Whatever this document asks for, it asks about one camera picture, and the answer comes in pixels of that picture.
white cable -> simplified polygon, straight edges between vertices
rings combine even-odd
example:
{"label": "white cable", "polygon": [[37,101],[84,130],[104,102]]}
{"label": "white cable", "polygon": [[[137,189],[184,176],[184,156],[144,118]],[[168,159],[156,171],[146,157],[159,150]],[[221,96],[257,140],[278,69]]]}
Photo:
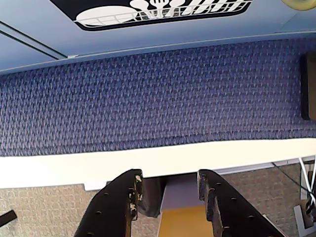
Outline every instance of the white cable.
{"label": "white cable", "polygon": [[315,156],[314,169],[313,169],[313,175],[312,175],[312,184],[311,184],[312,190],[314,189],[315,176],[316,176],[316,156]]}
{"label": "white cable", "polygon": [[301,167],[302,167],[302,171],[303,171],[306,187],[307,187],[307,190],[310,192],[310,195],[311,195],[311,198],[312,198],[312,203],[314,203],[316,205],[316,199],[315,199],[314,195],[312,194],[312,189],[311,189],[310,183],[308,181],[308,176],[307,176],[307,172],[306,172],[306,169],[305,169],[305,165],[304,165],[303,160],[302,160],[301,157],[299,157],[298,160],[299,160],[299,162],[301,164]]}

yellow object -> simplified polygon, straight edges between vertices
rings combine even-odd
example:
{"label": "yellow object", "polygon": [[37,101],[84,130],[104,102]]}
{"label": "yellow object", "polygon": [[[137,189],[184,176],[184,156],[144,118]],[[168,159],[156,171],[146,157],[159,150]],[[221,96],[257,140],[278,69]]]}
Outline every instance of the yellow object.
{"label": "yellow object", "polygon": [[205,206],[194,206],[162,213],[158,237],[212,237],[212,223],[206,220]]}
{"label": "yellow object", "polygon": [[316,0],[282,0],[282,2],[298,11],[307,11],[316,7]]}

beige carpet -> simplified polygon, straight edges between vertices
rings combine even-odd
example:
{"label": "beige carpet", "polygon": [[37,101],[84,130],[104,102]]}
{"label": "beige carpet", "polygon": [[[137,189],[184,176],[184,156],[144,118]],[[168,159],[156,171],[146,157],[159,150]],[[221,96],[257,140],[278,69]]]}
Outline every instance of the beige carpet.
{"label": "beige carpet", "polygon": [[[296,181],[299,165],[283,166]],[[276,168],[225,175],[260,212],[289,236],[298,236],[293,207],[299,188]],[[0,237],[72,237],[96,192],[82,185],[0,190],[0,214],[14,209],[18,220],[0,228]],[[139,215],[132,225],[133,237],[156,237],[160,218]]]}

fork icon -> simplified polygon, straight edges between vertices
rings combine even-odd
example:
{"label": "fork icon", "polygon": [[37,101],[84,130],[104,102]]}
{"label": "fork icon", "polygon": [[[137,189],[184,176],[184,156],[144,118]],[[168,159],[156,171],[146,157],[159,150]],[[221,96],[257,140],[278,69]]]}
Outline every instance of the fork icon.
{"label": "fork icon", "polygon": [[169,0],[150,0],[150,4],[157,8],[157,18],[163,18],[162,9],[169,3]]}

spoon icon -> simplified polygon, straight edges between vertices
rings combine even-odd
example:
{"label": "spoon icon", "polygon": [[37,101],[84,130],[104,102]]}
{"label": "spoon icon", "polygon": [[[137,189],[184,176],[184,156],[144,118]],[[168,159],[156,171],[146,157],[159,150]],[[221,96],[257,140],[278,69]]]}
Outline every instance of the spoon icon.
{"label": "spoon icon", "polygon": [[132,0],[129,3],[133,8],[137,8],[145,12],[150,19],[153,19],[153,16],[148,10],[149,3],[145,0]]}
{"label": "spoon icon", "polygon": [[185,3],[185,0],[172,0],[169,5],[170,5],[170,10],[168,13],[165,15],[165,17],[170,17],[173,16],[173,11],[175,7],[181,6]]}

